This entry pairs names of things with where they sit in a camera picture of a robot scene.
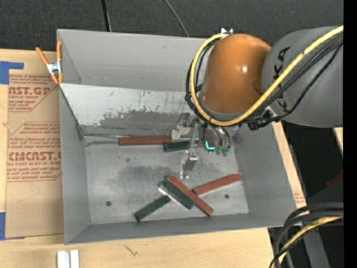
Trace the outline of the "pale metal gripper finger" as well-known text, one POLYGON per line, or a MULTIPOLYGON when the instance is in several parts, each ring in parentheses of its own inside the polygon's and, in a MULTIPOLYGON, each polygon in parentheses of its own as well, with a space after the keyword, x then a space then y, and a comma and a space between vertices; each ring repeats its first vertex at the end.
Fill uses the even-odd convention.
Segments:
POLYGON ((173 140, 180 140, 187 138, 192 129, 191 114, 182 113, 178 121, 176 122, 175 128, 171 132, 171 137, 173 140))
POLYGON ((183 179, 187 179, 189 177, 189 172, 193 170, 198 160, 199 158, 197 156, 196 150, 194 149, 188 150, 187 158, 182 166, 183 179))

